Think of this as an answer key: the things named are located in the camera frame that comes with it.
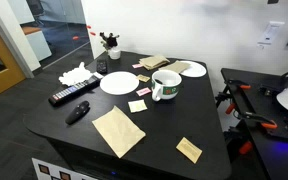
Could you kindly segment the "large white plate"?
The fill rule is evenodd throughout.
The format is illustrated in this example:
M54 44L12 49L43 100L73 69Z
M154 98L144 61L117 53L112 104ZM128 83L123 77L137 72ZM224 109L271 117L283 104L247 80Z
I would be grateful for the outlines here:
M101 89L111 95L124 95L139 85L137 77L130 72L117 71L106 75L100 82Z

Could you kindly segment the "orange handled clamp lower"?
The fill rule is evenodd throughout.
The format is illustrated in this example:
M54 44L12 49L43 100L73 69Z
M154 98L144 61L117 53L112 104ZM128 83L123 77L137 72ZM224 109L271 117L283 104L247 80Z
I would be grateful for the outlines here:
M251 112L244 112L241 114L242 119L246 120L253 120L256 122L259 122L262 127L267 128L267 129L276 129L277 124L275 123L274 120L270 120L262 115L256 114L256 113L251 113Z

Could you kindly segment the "checker calibration board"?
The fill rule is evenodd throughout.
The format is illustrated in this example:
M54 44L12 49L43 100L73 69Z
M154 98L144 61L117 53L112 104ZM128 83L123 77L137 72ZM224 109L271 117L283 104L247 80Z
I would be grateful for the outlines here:
M38 180L96 180L87 175L33 158L32 163Z

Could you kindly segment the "white plate at back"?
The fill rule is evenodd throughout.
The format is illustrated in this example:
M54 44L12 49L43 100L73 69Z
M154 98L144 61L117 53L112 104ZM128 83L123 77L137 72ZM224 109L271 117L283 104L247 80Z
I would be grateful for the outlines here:
M188 61L189 67L181 72L186 77L202 77L207 73L206 68L200 63Z

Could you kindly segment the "black curved remote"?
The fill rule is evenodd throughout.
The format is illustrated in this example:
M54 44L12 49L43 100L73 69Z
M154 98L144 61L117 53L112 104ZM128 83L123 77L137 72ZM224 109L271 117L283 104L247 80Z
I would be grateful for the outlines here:
M90 103L88 101L83 101L78 104L74 110L66 118L65 123L71 125L82 118L90 110Z

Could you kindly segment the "small tan packet front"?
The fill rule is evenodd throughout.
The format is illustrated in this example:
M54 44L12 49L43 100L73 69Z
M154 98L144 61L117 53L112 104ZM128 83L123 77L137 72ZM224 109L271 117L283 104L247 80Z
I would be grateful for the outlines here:
M191 143L187 138L183 137L176 146L184 156L186 156L192 163L196 164L202 154L202 150Z

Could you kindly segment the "pale yellow tea packet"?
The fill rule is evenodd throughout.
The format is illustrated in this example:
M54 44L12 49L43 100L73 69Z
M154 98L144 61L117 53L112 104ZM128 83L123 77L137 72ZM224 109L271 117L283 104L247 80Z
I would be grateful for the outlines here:
M147 109L147 106L144 100L131 101L128 103L128 105L129 105L131 113L141 112Z

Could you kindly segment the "pink packet at back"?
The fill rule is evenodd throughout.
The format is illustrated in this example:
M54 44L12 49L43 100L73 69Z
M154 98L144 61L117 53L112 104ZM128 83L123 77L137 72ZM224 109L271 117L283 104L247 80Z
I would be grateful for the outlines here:
M133 64L132 67L136 69L136 68L141 68L141 67L143 67L143 65L141 65L141 64Z

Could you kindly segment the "green and white mug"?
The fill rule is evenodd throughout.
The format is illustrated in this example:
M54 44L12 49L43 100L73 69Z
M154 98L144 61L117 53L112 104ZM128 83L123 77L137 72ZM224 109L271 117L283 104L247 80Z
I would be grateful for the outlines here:
M154 101L174 98L182 82L181 76L171 70L158 70L152 74L152 99Z

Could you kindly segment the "large brown paper bag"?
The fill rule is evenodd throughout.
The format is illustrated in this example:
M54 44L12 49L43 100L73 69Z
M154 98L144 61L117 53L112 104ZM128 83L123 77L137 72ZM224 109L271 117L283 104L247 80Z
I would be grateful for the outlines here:
M117 106L92 123L118 158L146 136Z

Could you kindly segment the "orange handled clamp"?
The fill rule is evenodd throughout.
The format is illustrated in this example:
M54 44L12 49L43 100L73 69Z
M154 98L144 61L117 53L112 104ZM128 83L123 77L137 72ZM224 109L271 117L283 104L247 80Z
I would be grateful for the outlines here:
M256 114L256 113L251 113L251 112L244 112L241 114L242 119L246 120L253 120L256 122L259 122L262 127L267 128L267 129L276 129L277 124L275 123L274 120L270 120L262 115Z
M235 80L235 79L228 79L226 81L227 84L230 84L230 85L235 85L237 87L240 87L241 89L250 89L251 88L251 85L244 82L244 81L241 81L241 80Z

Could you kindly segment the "pink sugar packet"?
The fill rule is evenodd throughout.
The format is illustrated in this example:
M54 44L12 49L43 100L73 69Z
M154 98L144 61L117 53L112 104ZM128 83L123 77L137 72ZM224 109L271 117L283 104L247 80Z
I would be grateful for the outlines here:
M151 93L151 92L152 91L148 87L136 91L138 96L143 96L143 95L146 95L146 94Z

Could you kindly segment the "long black remote control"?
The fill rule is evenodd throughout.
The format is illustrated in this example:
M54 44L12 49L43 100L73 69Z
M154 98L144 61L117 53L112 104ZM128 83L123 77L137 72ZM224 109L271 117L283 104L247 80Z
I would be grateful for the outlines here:
M88 80L79 82L68 88L61 90L48 98L49 103L56 107L67 103L71 99L79 96L83 92L96 88L100 84L100 79L96 76L90 77Z

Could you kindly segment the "crumpled white tissue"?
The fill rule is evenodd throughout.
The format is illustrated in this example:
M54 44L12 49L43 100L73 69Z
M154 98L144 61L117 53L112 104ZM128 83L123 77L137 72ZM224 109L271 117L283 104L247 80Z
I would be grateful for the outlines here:
M85 63L81 62L77 68L64 72L63 75L59 77L59 81L63 85L71 86L88 80L91 76L92 73L85 68Z

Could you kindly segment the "stack of brown napkins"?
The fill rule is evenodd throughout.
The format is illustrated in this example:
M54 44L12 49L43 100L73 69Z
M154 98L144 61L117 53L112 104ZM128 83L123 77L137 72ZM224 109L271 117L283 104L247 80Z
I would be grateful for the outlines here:
M139 63L143 65L147 70L152 70L169 63L169 60L162 55L155 55L146 58L141 58L139 60Z

